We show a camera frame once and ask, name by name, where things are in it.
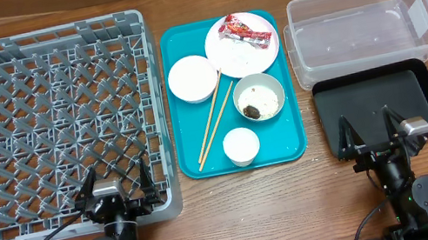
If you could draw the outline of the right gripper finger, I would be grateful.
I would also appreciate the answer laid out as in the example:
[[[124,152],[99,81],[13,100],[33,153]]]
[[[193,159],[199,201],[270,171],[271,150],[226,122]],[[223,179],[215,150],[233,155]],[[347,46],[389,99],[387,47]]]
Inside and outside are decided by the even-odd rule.
[[[345,116],[338,119],[338,151],[340,153],[350,152],[364,148],[365,144],[361,136],[353,129]]]
[[[393,108],[390,108],[387,104],[383,106],[381,113],[383,114],[388,137],[393,140],[403,136],[405,131],[401,123],[404,121],[404,118],[394,111]]]

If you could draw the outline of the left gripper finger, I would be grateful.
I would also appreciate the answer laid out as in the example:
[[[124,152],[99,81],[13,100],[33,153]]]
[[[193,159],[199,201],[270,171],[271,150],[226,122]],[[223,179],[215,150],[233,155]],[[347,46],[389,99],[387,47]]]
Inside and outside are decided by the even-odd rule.
[[[149,168],[142,158],[138,161],[140,186],[139,189],[144,193],[147,201],[160,198],[160,192],[150,176]]]
[[[88,174],[86,175],[85,181],[83,182],[83,185],[80,189],[80,191],[77,194],[77,197],[75,198],[75,208],[84,208],[87,205],[87,202],[89,199],[93,197],[93,186],[94,182],[96,182],[96,172],[95,169],[90,167]]]

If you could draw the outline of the small white cup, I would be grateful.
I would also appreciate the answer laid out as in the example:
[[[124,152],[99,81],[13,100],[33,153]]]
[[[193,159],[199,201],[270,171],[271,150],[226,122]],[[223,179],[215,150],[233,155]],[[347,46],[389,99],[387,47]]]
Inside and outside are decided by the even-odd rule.
[[[230,130],[223,140],[225,155],[240,168],[254,161],[260,144],[257,134],[244,127]]]

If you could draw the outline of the grey bowl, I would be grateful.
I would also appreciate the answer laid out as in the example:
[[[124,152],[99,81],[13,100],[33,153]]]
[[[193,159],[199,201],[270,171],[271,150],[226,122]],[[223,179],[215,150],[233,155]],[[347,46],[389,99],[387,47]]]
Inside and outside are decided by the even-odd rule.
[[[257,86],[261,85],[261,86],[268,87],[269,89],[272,89],[277,94],[277,98],[279,101],[279,106],[278,106],[279,109],[278,109],[278,113],[274,117],[276,117],[279,114],[281,109],[283,109],[284,103],[285,103],[284,87],[274,76],[271,76],[271,75],[266,74],[266,73],[257,73],[257,74],[248,75],[247,77],[243,77],[242,79],[240,79],[240,81],[237,82],[237,86],[234,88],[234,93],[233,93],[234,106],[236,107],[239,114],[241,114],[246,119],[253,121],[255,123],[256,122],[265,122],[267,120],[271,120],[271,118],[266,119],[266,120],[262,120],[262,121],[252,120],[252,119],[246,117],[245,115],[243,115],[242,112],[237,107],[237,99],[239,98],[240,93],[249,87],[253,87],[254,85],[257,85]]]

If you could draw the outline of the brown food lump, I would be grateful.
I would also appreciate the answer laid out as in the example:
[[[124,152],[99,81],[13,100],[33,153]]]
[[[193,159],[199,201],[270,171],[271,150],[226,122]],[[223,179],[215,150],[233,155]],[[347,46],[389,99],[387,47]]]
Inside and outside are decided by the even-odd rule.
[[[243,115],[250,119],[257,120],[261,117],[261,113],[259,112],[259,109],[252,105],[247,105],[245,108],[243,108]]]

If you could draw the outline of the white shallow bowl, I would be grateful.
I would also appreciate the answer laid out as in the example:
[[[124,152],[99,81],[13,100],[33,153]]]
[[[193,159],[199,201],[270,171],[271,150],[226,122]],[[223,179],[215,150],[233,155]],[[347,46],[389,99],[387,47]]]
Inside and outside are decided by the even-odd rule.
[[[187,103],[200,103],[216,89],[217,74],[208,58],[190,55],[171,66],[167,82],[170,91],[178,99]]]

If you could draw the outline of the red snack wrapper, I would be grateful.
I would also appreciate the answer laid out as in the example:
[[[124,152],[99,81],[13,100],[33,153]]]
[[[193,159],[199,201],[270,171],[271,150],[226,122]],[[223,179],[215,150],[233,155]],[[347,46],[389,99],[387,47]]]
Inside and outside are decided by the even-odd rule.
[[[242,23],[242,21],[234,15],[227,15],[217,32],[223,39],[228,38],[246,42],[260,49],[268,48],[271,43],[272,32],[253,31],[247,24]]]

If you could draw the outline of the white rice pile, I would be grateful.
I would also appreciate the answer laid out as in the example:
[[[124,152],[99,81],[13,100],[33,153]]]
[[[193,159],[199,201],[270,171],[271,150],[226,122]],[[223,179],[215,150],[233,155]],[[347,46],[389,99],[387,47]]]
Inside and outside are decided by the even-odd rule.
[[[261,117],[257,120],[267,120],[278,113],[279,101],[277,94],[268,87],[253,85],[240,93],[237,99],[237,107],[243,114],[243,108],[252,105],[259,109]]]

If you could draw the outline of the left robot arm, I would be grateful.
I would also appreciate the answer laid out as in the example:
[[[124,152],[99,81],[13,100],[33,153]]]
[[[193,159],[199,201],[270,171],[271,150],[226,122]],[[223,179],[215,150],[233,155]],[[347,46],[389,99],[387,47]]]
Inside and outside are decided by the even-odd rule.
[[[138,240],[137,218],[149,216],[155,205],[163,204],[147,164],[143,160],[137,164],[139,189],[144,193],[138,200],[130,199],[118,179],[98,180],[96,171],[89,170],[75,198],[75,209],[104,226],[104,234],[93,240]]]

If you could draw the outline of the black tray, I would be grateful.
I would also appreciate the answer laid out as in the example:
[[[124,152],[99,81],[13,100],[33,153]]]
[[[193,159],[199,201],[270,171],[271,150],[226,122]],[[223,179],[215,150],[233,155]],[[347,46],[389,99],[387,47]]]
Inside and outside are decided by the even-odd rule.
[[[422,117],[428,122],[428,69],[418,59],[328,79],[315,84],[311,94],[334,157],[338,156],[341,117],[368,145],[388,139],[384,106],[401,117]]]

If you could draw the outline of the clear plastic bin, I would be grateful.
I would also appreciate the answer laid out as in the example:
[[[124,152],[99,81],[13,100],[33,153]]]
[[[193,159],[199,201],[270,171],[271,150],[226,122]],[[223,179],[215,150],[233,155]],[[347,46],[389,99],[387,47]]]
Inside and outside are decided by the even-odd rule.
[[[292,0],[284,46],[298,83],[428,59],[428,0]]]

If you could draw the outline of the right wooden chopstick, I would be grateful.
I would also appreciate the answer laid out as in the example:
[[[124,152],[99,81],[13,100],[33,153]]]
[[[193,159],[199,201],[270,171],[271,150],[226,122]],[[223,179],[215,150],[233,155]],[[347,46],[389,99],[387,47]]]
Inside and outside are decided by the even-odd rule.
[[[207,157],[209,156],[211,146],[213,145],[213,140],[215,138],[215,135],[217,134],[217,129],[219,128],[218,125],[220,124],[220,121],[222,120],[222,117],[224,114],[224,109],[226,107],[226,104],[228,103],[233,84],[234,84],[234,82],[231,81],[231,83],[229,84],[227,93],[225,94],[225,97],[224,97],[223,103],[221,105],[219,114],[217,115],[217,121],[215,122],[215,125],[213,126],[213,130],[211,132],[210,140],[207,143],[207,145],[205,146],[204,156],[202,157],[202,161],[200,163],[199,172],[204,170],[205,161],[207,160]]]

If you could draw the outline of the wooden chopstick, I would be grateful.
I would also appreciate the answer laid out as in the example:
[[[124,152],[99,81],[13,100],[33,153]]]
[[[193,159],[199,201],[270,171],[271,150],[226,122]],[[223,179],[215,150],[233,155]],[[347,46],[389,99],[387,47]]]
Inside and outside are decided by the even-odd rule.
[[[233,84],[234,84],[234,82],[231,81],[231,83],[229,84],[227,93],[225,94],[225,97],[224,97],[223,103],[221,105],[219,114],[217,115],[217,121],[215,122],[215,125],[213,126],[213,130],[211,132],[210,140],[207,143],[207,145],[205,146],[204,156],[202,157],[202,161],[200,163],[199,172],[204,170],[205,161],[207,160],[207,157],[209,156],[211,146],[213,145],[213,140],[215,138],[215,135],[217,134],[217,129],[219,128],[218,125],[220,124],[220,121],[222,120],[222,117],[224,114],[224,109],[226,107],[226,104],[228,103]]]
[[[204,151],[206,149],[205,148],[206,147],[206,142],[208,140],[207,137],[209,135],[208,132],[209,132],[209,129],[210,129],[210,126],[211,126],[211,119],[212,119],[213,111],[214,111],[214,108],[215,108],[215,102],[216,102],[216,99],[217,99],[217,92],[218,92],[218,88],[219,88],[221,76],[222,76],[222,71],[221,71],[221,69],[219,69],[218,72],[217,72],[216,86],[215,86],[214,91],[212,92],[213,95],[212,95],[212,100],[211,100],[211,106],[210,106],[210,109],[209,109],[208,119],[207,119],[207,122],[206,122],[206,125],[205,125],[204,137],[203,137],[203,142],[202,142],[201,150],[200,150],[200,153],[199,153],[200,154],[199,158],[198,158],[198,163],[199,164],[201,164],[204,161],[204,154],[205,154]]]

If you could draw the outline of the left wooden chopstick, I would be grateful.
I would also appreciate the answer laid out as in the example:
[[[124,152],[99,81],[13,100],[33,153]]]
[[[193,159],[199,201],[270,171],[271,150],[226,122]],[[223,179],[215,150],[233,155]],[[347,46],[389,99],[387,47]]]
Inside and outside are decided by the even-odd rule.
[[[213,95],[212,95],[212,100],[211,100],[211,106],[210,106],[210,109],[209,109],[208,119],[207,119],[207,122],[206,122],[206,125],[205,125],[204,137],[203,137],[203,142],[202,142],[201,150],[200,150],[200,153],[199,153],[200,154],[199,158],[198,158],[198,163],[199,164],[201,164],[204,161],[204,154],[205,154],[204,151],[206,149],[205,148],[206,147],[206,142],[208,140],[207,137],[209,135],[208,132],[209,132],[209,129],[210,129],[210,126],[211,126],[211,119],[212,119],[213,111],[214,111],[214,108],[215,108],[215,102],[216,102],[216,99],[217,99],[217,92],[218,92],[218,88],[219,88],[221,76],[222,76],[222,71],[221,71],[221,69],[219,69],[218,72],[217,72],[216,86],[215,86],[214,91],[212,92]]]

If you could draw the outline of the large white plate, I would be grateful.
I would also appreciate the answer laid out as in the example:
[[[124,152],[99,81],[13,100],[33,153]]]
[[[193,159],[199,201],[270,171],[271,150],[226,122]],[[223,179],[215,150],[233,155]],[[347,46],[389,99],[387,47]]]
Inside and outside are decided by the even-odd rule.
[[[234,13],[233,16],[253,31],[272,33],[270,45],[261,49],[247,42],[219,36],[218,29],[225,20],[225,17],[221,17],[211,26],[204,40],[206,58],[214,68],[232,78],[243,78],[267,71],[277,60],[281,50],[276,28],[256,10]]]

